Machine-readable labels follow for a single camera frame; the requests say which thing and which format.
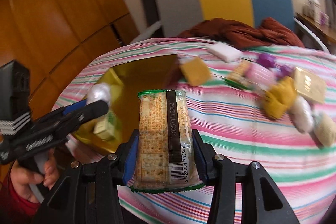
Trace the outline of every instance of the table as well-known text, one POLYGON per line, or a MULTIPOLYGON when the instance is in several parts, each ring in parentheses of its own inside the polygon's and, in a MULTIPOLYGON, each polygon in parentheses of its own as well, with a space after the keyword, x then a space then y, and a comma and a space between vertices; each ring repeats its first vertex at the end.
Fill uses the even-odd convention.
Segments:
POLYGON ((326 25, 320 25, 316 23, 313 19, 310 17, 303 15, 303 14, 297 14, 297 19, 300 20, 304 25, 306 25, 309 29, 311 29, 317 37, 321 39, 321 41, 331 46, 332 48, 336 47, 336 32, 329 28, 326 25))
MULTIPOLYGON (((140 58, 178 54, 180 62, 200 57, 211 70, 212 79, 190 87, 185 80, 191 126, 217 153, 234 162, 259 161, 279 186, 301 223, 318 223, 336 194, 336 145, 320 148, 309 134, 299 133, 290 117, 271 121, 258 107, 258 97, 229 87, 223 80, 238 62, 225 63, 207 52, 213 41, 195 38, 153 38, 106 53, 92 61, 62 92, 54 109, 77 102, 111 66, 140 58)), ((243 58, 256 60, 260 52, 276 56, 277 64, 300 66, 325 79, 328 89, 325 111, 336 121, 336 56, 322 51, 289 47, 259 47, 244 52, 243 58)), ((75 158, 83 163, 101 155, 73 137, 67 143, 75 158)), ((183 193, 132 193, 119 187, 120 204, 148 223, 206 223, 213 187, 183 193)), ((241 185, 236 186, 235 223, 241 222, 241 185)))

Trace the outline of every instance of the red sleeve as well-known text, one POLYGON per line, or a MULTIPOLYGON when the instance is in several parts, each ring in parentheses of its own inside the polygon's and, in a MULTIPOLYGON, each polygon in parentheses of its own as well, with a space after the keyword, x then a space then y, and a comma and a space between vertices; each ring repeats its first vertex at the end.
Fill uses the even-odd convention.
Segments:
POLYGON ((12 224, 29 223, 40 207, 40 203, 27 201, 15 192, 12 181, 7 185, 8 174, 0 190, 0 207, 7 214, 12 224))

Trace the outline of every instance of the pink package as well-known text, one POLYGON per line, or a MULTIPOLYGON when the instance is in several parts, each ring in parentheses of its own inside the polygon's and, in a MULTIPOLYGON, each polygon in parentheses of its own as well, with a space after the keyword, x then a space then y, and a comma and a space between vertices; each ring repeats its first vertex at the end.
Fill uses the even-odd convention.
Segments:
POLYGON ((269 88, 277 83, 275 74, 257 63, 251 64, 245 78, 262 89, 269 88))

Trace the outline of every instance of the wooden cabinet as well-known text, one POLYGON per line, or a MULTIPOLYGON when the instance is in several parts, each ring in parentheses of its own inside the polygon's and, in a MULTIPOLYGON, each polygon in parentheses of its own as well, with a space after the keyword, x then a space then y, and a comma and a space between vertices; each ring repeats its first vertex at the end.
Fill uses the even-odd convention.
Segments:
POLYGON ((128 44, 138 34, 124 0, 0 0, 0 11, 0 66, 17 59, 30 69, 34 118, 93 59, 120 47, 116 37, 128 44))

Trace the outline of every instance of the brown blanket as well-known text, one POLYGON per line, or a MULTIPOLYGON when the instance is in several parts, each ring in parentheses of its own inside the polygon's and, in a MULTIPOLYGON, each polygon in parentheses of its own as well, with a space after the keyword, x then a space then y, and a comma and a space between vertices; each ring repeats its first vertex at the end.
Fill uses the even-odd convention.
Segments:
POLYGON ((239 21, 214 18, 195 25, 178 37, 228 40, 237 49, 272 44, 305 47, 296 34, 271 17, 264 19, 257 29, 239 21))

